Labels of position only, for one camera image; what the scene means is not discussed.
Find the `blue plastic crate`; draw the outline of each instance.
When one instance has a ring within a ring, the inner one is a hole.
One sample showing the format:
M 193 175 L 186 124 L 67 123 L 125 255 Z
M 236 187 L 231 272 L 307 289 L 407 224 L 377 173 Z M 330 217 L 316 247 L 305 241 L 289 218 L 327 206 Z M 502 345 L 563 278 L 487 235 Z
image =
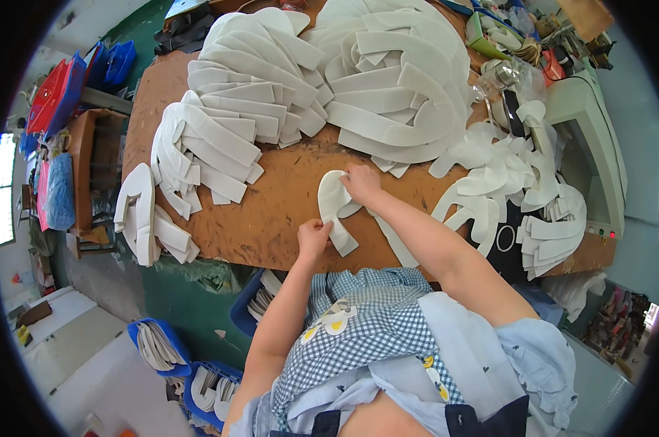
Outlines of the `blue plastic crate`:
M 108 68 L 108 50 L 104 43 L 99 41 L 96 44 L 96 53 L 90 62 L 89 76 L 87 77 L 86 86 L 100 90 L 104 87 Z
M 65 126 L 65 123 L 77 107 L 79 98 L 82 95 L 82 85 L 84 84 L 86 70 L 87 64 L 79 56 L 79 51 L 77 51 L 72 57 L 72 69 L 67 73 L 67 86 L 65 87 L 63 98 L 58 103 L 53 118 L 50 124 L 48 124 L 48 128 L 43 136 L 44 141 L 57 134 Z
M 242 382 L 242 371 L 219 361 L 193 362 L 191 363 L 191 374 L 187 376 L 184 381 L 184 405 L 186 405 L 186 408 L 188 408 L 192 414 L 197 415 L 213 425 L 213 428 L 222 431 L 225 422 L 220 420 L 214 411 L 207 413 L 201 408 L 198 408 L 191 397 L 191 385 L 196 377 L 196 371 L 198 371 L 199 366 L 203 366 L 208 370 L 218 373 L 223 378 L 227 378 L 237 384 Z
M 252 276 L 252 279 L 242 289 L 237 297 L 237 301 L 235 301 L 235 304 L 230 309 L 232 323 L 249 337 L 254 337 L 254 332 L 257 330 L 257 320 L 247 311 L 247 304 L 254 298 L 257 291 L 263 287 L 262 273 L 264 273 L 264 268 L 260 268 Z
M 179 337 L 174 332 L 174 329 L 169 326 L 169 323 L 164 320 L 144 318 L 138 320 L 137 322 L 129 323 L 127 330 L 130 339 L 133 340 L 135 347 L 138 347 L 138 324 L 140 322 L 155 322 L 165 333 L 165 336 L 169 339 L 171 346 L 176 350 L 186 364 L 174 364 L 174 369 L 171 371 L 156 371 L 159 376 L 188 376 L 191 374 L 191 355 L 189 351 L 184 347 L 184 345 L 179 341 Z
M 135 60 L 135 47 L 133 41 L 124 44 L 116 43 L 108 53 L 111 57 L 108 60 L 108 68 L 104 82 L 110 85 L 121 84 L 130 72 L 130 67 Z

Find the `red plastic basket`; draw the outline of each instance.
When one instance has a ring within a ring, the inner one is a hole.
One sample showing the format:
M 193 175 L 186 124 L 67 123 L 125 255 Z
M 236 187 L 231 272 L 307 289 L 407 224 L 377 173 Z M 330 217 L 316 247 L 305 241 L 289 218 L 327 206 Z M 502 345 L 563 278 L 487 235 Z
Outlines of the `red plastic basket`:
M 64 92 L 63 84 L 69 71 L 70 68 L 63 59 L 60 64 L 53 68 L 53 71 L 48 74 L 48 77 L 38 89 L 31 105 L 31 112 L 26 126 L 28 134 L 38 134 L 48 128 Z

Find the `stack of foam pieces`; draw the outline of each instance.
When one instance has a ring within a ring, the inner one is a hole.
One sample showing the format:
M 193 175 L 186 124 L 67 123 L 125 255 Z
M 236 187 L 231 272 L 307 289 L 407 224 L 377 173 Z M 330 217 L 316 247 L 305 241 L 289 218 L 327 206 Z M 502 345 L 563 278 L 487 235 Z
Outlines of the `stack of foam pieces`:
M 238 384 L 221 377 L 204 366 L 199 366 L 191 383 L 191 398 L 206 413 L 214 412 L 221 421 L 228 418 L 230 402 Z
M 342 257 L 349 255 L 354 249 L 358 248 L 359 243 L 351 236 L 339 219 L 347 218 L 362 208 L 360 204 L 353 201 L 346 188 L 344 188 L 342 181 L 339 180 L 342 176 L 348 176 L 348 174 L 341 170 L 328 171 L 320 181 L 320 187 L 317 190 L 320 218 L 323 223 L 334 222 L 334 227 L 329 232 L 329 239 L 332 240 L 334 248 Z M 380 230 L 386 236 L 390 248 L 400 264 L 403 267 L 417 267 L 419 263 L 407 250 L 395 230 L 375 212 L 366 209 L 376 219 Z
M 577 249 L 587 220 L 583 196 L 556 175 L 554 149 L 542 124 L 544 114 L 541 101 L 526 102 L 517 110 L 536 150 L 531 139 L 513 138 L 494 125 L 478 122 L 468 128 L 462 143 L 449 148 L 429 170 L 435 178 L 443 178 L 456 163 L 470 170 L 446 190 L 431 215 L 443 222 L 448 208 L 457 205 L 445 225 L 456 230 L 474 219 L 471 239 L 485 257 L 497 236 L 497 224 L 507 221 L 507 201 L 523 213 L 543 211 L 547 222 L 524 216 L 516 234 L 529 280 Z
M 247 311 L 257 321 L 257 325 L 281 289 L 281 281 L 268 268 L 264 269 L 260 279 L 263 287 L 259 288 L 247 305 Z
M 186 364 L 158 324 L 140 322 L 137 326 L 138 351 L 148 366 L 156 371 L 171 371 L 174 364 Z
M 255 141 L 283 148 L 325 126 L 332 93 L 316 69 L 323 54 L 297 38 L 309 21 L 264 8 L 213 23 L 188 65 L 189 91 L 163 112 L 150 155 L 155 185 L 186 220 L 202 210 L 201 184 L 215 205 L 240 203 L 264 172 Z
M 327 0 L 300 38 L 323 53 L 317 69 L 334 94 L 325 110 L 338 142 L 380 170 L 399 178 L 463 138 L 470 58 L 426 1 Z
M 182 264 L 192 262 L 199 254 L 191 234 L 155 205 L 153 174 L 147 164 L 136 166 L 123 181 L 115 206 L 114 230 L 123 232 L 141 266 L 150 267 L 159 259 L 161 249 L 155 237 Z
M 247 311 L 257 321 L 257 324 L 262 321 L 264 313 L 269 308 L 272 299 L 273 294 L 268 292 L 264 287 L 261 287 L 247 304 Z

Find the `black strap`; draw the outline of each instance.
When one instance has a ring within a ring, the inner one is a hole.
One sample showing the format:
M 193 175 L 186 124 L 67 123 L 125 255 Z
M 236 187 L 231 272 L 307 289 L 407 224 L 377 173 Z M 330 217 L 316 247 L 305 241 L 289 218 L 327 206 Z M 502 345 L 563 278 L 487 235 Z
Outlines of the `black strap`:
M 330 410 L 318 413 L 313 424 L 313 437 L 336 437 L 339 433 L 340 410 Z
M 446 406 L 446 424 L 451 437 L 524 437 L 528 417 L 529 395 L 505 405 L 484 422 L 478 422 L 470 405 Z
M 154 40 L 159 43 L 155 47 L 155 55 L 166 55 L 173 50 L 192 53 L 201 50 L 203 41 L 208 34 L 216 16 L 208 2 L 195 8 L 190 13 L 174 17 L 169 25 L 169 31 L 159 31 Z
M 330 410 L 318 413 L 313 423 L 312 434 L 296 434 L 282 431 L 272 431 L 269 437 L 336 437 L 339 433 L 340 410 Z

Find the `green floor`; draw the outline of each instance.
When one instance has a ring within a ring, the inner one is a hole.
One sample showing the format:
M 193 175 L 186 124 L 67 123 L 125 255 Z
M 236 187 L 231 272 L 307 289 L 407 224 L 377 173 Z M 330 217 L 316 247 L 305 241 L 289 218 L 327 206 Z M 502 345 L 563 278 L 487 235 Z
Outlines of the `green floor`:
M 167 320 L 181 335 L 195 360 L 217 359 L 243 369 L 252 341 L 236 328 L 229 311 L 238 294 L 213 294 L 183 275 L 167 275 L 141 267 L 144 314 Z M 226 331 L 223 340 L 215 330 Z
M 125 82 L 129 90 L 133 90 L 155 57 L 153 35 L 162 29 L 171 3 L 172 0 L 152 0 L 104 36 L 112 43 L 134 41 L 137 57 Z M 145 292 L 145 308 L 140 309 L 143 316 L 167 320 L 195 360 L 217 359 L 243 369 L 251 338 L 229 319 L 238 294 L 213 294 L 180 274 L 168 275 L 145 267 L 139 270 Z M 216 329 L 226 331 L 224 340 Z

